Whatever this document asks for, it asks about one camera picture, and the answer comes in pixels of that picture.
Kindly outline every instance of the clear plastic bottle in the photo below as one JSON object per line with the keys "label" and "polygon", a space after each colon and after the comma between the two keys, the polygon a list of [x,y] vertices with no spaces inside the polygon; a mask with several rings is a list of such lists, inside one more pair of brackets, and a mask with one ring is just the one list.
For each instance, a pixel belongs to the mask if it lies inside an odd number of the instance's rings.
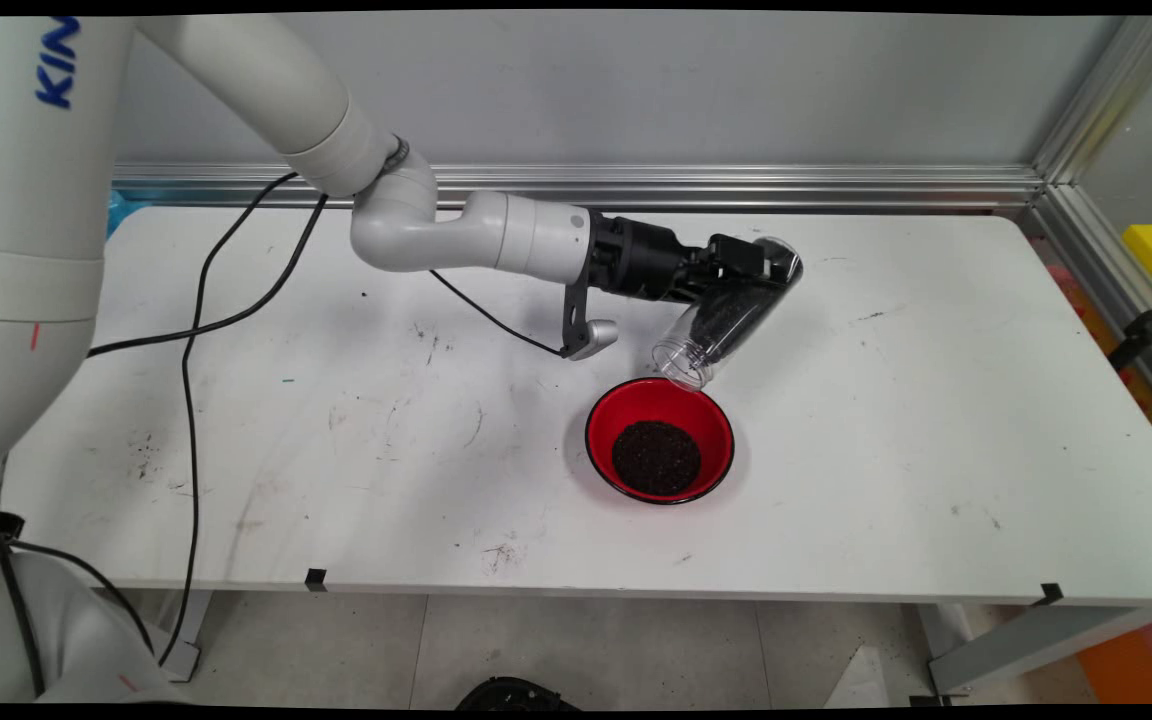
{"label": "clear plastic bottle", "polygon": [[710,287],[652,348],[652,361],[679,387],[699,391],[803,276],[803,262],[783,241],[759,237],[767,278],[732,278]]}

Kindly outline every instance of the black granules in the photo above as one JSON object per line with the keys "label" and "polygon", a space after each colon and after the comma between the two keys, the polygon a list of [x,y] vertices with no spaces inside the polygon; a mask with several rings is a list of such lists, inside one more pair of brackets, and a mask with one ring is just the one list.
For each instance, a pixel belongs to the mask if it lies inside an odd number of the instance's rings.
{"label": "black granules", "polygon": [[714,364],[732,355],[788,288],[759,279],[740,279],[710,287],[696,304],[689,338]]}
{"label": "black granules", "polygon": [[622,430],[612,445],[612,464],[636,491],[676,495],[700,473],[700,447],[675,425],[644,420]]}

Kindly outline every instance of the robotic arm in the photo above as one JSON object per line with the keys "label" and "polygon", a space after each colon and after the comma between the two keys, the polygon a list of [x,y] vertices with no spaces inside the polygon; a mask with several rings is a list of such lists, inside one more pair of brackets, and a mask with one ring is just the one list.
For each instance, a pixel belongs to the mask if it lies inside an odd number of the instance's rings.
{"label": "robotic arm", "polygon": [[116,99],[136,29],[308,183],[355,196],[353,249],[369,264],[483,266],[567,286],[562,355],[573,361],[617,338],[614,323],[585,320],[589,287],[692,302],[737,276],[797,279],[774,272],[755,243],[714,236],[707,249],[682,247],[654,225],[500,192],[475,192],[461,218],[437,223],[438,184],[419,152],[366,118],[270,15],[0,18],[0,458],[91,346]]}

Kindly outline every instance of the orange object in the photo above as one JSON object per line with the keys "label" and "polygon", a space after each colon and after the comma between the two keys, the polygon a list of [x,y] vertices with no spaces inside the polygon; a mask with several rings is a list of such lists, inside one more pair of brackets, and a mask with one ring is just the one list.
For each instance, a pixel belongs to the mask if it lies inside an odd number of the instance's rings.
{"label": "orange object", "polygon": [[1152,626],[1078,653],[1101,703],[1152,703]]}

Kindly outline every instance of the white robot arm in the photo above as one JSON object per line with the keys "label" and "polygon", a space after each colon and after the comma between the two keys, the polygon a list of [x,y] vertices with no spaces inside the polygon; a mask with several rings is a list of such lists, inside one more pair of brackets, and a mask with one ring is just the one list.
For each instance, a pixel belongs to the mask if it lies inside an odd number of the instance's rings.
{"label": "white robot arm", "polygon": [[[639,300],[704,295],[713,305],[732,296],[733,279],[787,290],[799,278],[787,249],[727,236],[682,247],[654,225],[499,192],[475,192],[461,218],[437,223],[438,185],[419,152],[371,122],[314,51],[268,15],[0,18],[0,460],[90,350],[115,108],[137,29],[308,183],[355,196],[351,242],[365,262],[394,272],[483,266],[564,285],[559,354],[568,359],[616,341],[614,324],[586,323],[589,287]],[[740,321],[748,333],[758,319]],[[68,570],[41,556],[10,564],[24,605],[45,619],[36,635],[47,697],[174,697],[118,612]],[[0,581],[0,649],[22,637],[6,620],[10,605]],[[33,697],[18,655],[0,652],[0,700]]]}
{"label": "white robot arm", "polygon": [[270,15],[0,18],[0,458],[91,346],[115,108],[136,29],[317,190],[366,190],[353,247],[378,268],[475,265],[563,285],[581,273],[588,210],[479,192],[462,218],[435,223],[434,174],[415,151],[374,183],[401,141]]}

